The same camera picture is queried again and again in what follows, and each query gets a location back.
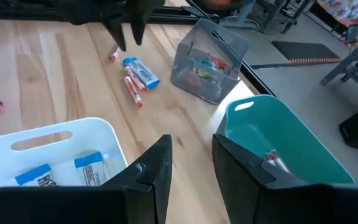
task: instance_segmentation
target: concrete floor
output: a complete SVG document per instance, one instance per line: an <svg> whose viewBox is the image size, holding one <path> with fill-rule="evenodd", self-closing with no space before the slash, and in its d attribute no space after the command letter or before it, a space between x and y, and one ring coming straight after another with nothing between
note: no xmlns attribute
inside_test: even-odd
<svg viewBox="0 0 358 224"><path fill-rule="evenodd" d="M247 37L250 49L244 59L250 65L288 63L271 40L322 43L341 58L349 48L334 36L301 15L298 25L286 34L265 35L252 30L235 30ZM358 150L344 144L338 124L358 112L358 84L335 79L327 86L319 81L336 64L256 70L256 74L283 100L336 156L358 182Z"/></svg>

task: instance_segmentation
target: wooden table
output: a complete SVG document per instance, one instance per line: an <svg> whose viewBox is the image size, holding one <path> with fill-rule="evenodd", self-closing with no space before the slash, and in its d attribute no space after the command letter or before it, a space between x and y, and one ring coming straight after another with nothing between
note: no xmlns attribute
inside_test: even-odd
<svg viewBox="0 0 358 224"><path fill-rule="evenodd" d="M240 82L211 105L170 82L175 49L191 26L148 25L138 47L124 24L127 52L161 79L142 95L138 110L123 82L115 46L101 24L0 21L0 135L89 116L114 127L130 164L162 134L173 140L173 175L167 223L229 223L211 155L212 134L226 105L253 95Z"/></svg>

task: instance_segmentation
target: white bin handle cutout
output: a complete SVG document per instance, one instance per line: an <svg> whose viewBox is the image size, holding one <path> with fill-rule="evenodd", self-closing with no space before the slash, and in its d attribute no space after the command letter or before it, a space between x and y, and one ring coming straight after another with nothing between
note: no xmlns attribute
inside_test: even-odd
<svg viewBox="0 0 358 224"><path fill-rule="evenodd" d="M237 105L237 106L234 108L234 111L240 111L240 110L244 110L244 109L250 108L253 104L254 104L254 102L242 103L242 104L240 104L240 105Z"/></svg>
<svg viewBox="0 0 358 224"><path fill-rule="evenodd" d="M58 133L47 134L36 138L17 141L11 145L11 149L13 151L24 151L35 147L60 142L71 138L72 135L73 133L71 131L62 131Z"/></svg>

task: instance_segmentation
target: clear plastic bin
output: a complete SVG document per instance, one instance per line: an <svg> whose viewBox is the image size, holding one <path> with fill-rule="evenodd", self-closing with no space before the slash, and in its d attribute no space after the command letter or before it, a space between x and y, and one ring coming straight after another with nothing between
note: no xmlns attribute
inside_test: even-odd
<svg viewBox="0 0 358 224"><path fill-rule="evenodd" d="M218 104L239 83L242 58L248 48L246 38L200 19L178 45L171 82ZM212 58L224 63L213 63Z"/></svg>

